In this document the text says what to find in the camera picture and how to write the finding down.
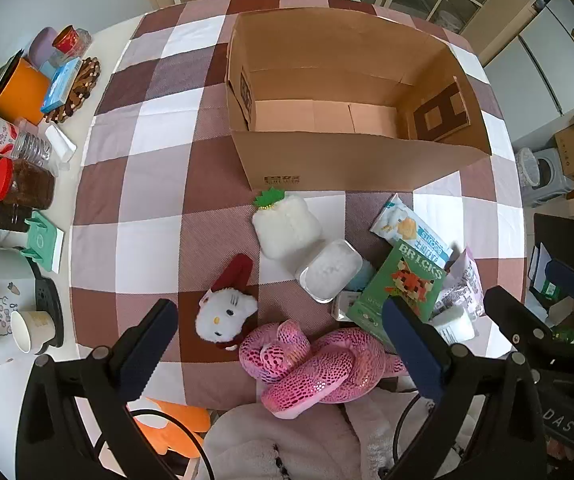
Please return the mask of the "paper cup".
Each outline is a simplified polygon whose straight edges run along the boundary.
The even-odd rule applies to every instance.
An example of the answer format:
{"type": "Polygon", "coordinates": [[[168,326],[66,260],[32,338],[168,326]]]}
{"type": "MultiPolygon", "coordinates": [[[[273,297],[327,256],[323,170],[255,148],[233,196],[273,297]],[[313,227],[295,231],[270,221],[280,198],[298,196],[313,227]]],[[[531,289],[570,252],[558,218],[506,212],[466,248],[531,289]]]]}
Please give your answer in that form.
{"type": "Polygon", "coordinates": [[[17,348],[25,354],[38,354],[56,336],[52,316],[45,311],[14,311],[10,328],[17,348]]]}

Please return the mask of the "hello kitty plush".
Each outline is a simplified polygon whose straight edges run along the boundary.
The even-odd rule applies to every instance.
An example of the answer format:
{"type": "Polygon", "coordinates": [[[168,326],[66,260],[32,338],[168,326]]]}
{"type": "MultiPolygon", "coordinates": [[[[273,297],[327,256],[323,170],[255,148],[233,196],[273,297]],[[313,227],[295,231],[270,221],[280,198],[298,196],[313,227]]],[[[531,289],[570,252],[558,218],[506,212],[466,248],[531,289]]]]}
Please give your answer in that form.
{"type": "Polygon", "coordinates": [[[197,336],[217,348],[234,351],[252,331],[258,300],[249,292],[253,262],[236,255],[199,300],[195,318],[197,336]]]}

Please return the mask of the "purple cup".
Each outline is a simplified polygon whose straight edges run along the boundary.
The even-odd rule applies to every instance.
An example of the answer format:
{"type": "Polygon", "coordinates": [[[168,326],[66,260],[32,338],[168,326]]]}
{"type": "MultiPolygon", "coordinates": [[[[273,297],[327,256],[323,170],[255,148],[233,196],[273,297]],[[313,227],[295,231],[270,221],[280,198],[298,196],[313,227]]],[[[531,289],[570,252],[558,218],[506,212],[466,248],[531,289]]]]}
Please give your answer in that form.
{"type": "Polygon", "coordinates": [[[30,41],[25,58],[34,68],[40,68],[52,56],[56,36],[57,32],[53,27],[44,27],[30,41]]]}

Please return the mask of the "white refrigerator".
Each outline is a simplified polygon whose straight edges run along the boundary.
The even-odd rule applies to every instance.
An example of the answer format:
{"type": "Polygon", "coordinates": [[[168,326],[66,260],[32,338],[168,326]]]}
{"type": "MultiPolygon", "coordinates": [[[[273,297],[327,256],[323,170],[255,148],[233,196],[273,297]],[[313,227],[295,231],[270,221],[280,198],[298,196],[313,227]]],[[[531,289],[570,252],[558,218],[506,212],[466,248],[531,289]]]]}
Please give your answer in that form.
{"type": "Polygon", "coordinates": [[[574,122],[572,1],[550,0],[484,70],[512,147],[545,146],[574,122]]]}

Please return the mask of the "white plastic tub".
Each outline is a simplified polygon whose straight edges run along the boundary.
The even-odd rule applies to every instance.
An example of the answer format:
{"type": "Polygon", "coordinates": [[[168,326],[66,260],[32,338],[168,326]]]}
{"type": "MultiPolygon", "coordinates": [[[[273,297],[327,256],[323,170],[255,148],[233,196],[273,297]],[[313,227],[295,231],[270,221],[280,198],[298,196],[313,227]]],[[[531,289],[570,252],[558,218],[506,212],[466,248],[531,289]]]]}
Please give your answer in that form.
{"type": "Polygon", "coordinates": [[[296,272],[301,288],[318,304],[329,304],[359,274],[362,256],[343,238],[322,247],[296,272]]]}

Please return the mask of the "purple snack bag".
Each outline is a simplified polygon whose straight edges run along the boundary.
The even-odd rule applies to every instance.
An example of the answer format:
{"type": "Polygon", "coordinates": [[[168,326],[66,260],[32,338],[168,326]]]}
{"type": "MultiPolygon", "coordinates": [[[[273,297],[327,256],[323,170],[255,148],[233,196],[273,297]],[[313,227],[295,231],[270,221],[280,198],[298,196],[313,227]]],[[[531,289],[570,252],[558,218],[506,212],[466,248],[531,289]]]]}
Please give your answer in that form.
{"type": "Polygon", "coordinates": [[[451,307],[462,307],[471,321],[484,315],[484,291],[476,260],[466,248],[451,264],[442,283],[442,290],[434,304],[438,314],[451,307]]]}

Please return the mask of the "blue tissue box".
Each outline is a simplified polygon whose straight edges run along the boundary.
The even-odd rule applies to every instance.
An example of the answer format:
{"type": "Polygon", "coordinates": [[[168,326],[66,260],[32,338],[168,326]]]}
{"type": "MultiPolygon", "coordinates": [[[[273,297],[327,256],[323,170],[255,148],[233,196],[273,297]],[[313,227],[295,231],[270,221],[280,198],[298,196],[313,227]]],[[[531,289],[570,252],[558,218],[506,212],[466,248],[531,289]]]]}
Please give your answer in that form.
{"type": "Polygon", "coordinates": [[[56,70],[42,102],[42,114],[51,113],[52,110],[66,104],[81,66],[81,58],[71,58],[70,61],[56,70]]]}

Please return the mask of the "pink plush snake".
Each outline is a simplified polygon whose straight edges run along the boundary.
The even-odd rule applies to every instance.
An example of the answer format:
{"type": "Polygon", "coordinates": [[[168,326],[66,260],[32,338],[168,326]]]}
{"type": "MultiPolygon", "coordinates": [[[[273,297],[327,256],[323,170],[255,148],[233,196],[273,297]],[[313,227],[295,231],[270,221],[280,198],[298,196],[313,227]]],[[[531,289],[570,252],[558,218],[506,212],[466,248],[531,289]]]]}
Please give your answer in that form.
{"type": "Polygon", "coordinates": [[[371,392],[383,378],[409,372],[399,356],[358,327],[309,341],[294,320],[262,325],[238,347],[241,367],[263,382],[261,403],[279,419],[312,406],[343,404],[371,392]]]}

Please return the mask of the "clear water bottle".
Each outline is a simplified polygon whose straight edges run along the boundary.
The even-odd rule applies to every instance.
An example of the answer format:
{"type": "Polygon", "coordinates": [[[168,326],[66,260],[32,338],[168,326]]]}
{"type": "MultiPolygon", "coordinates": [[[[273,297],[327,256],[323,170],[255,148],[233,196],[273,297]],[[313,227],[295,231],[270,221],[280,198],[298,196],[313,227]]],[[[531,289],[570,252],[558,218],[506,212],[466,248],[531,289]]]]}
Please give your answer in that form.
{"type": "Polygon", "coordinates": [[[51,144],[0,117],[0,157],[24,160],[33,166],[50,169],[51,144]]]}

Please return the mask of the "green bricks box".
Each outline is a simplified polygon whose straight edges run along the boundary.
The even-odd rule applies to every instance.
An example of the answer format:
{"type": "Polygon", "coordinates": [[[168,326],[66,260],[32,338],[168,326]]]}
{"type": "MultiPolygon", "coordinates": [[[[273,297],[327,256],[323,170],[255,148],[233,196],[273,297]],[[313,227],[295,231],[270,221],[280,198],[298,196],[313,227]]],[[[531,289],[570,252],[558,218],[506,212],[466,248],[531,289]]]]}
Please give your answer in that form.
{"type": "Polygon", "coordinates": [[[383,344],[390,340],[383,328],[383,305],[400,296],[423,322],[428,322],[446,272],[411,245],[398,240],[361,296],[349,307],[348,318],[383,344]]]}

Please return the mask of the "orange tin container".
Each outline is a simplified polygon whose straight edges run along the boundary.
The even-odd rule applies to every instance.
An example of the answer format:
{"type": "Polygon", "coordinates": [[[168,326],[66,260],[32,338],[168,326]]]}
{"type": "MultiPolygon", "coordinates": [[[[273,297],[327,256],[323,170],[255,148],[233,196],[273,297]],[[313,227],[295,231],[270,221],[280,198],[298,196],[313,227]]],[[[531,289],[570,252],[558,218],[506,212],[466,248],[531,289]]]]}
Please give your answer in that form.
{"type": "Polygon", "coordinates": [[[0,117],[8,122],[24,118],[39,125],[41,106],[50,80],[36,70],[19,50],[0,68],[0,117]]]}

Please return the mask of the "soda biscuits packet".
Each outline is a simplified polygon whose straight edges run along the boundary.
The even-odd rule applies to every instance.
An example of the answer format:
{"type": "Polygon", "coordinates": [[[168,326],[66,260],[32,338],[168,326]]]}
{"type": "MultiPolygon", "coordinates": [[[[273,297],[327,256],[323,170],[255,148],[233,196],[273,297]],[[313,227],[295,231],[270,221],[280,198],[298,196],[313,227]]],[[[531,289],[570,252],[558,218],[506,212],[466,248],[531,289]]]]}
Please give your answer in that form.
{"type": "Polygon", "coordinates": [[[451,259],[453,249],[403,203],[399,194],[387,200],[369,231],[392,246],[403,240],[441,268],[451,259]]]}

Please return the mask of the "blue pompom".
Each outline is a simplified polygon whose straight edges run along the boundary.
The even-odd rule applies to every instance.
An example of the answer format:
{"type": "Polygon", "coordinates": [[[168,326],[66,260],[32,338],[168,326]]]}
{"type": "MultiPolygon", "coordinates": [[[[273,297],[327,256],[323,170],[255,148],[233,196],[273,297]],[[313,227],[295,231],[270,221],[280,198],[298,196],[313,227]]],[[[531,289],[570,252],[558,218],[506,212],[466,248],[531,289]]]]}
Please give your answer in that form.
{"type": "Polygon", "coordinates": [[[363,292],[365,287],[372,281],[375,274],[376,270],[372,263],[364,259],[362,261],[360,271],[357,272],[357,275],[355,275],[354,278],[352,278],[352,280],[343,287],[343,289],[348,292],[363,292]]]}

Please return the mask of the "red cap glass jar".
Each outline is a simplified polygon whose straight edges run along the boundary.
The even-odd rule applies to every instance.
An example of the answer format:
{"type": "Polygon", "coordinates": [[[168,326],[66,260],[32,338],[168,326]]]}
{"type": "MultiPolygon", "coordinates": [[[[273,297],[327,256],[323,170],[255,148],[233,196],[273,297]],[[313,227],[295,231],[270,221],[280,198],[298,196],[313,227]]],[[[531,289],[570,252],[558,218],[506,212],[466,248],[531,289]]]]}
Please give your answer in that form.
{"type": "Polygon", "coordinates": [[[71,58],[82,58],[91,44],[92,36],[87,30],[69,25],[54,38],[52,47],[56,60],[65,63],[71,58]]]}

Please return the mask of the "white fluffy pineapple plush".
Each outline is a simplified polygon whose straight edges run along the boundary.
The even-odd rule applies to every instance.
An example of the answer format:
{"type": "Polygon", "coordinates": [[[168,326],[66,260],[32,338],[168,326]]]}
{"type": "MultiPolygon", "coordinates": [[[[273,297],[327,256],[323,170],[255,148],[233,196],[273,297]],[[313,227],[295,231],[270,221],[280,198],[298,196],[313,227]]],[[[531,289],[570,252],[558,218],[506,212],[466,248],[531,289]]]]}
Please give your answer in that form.
{"type": "Polygon", "coordinates": [[[253,201],[251,222],[261,252],[272,260],[285,259],[322,237],[322,226],[307,202],[279,188],[262,191],[253,201]]]}

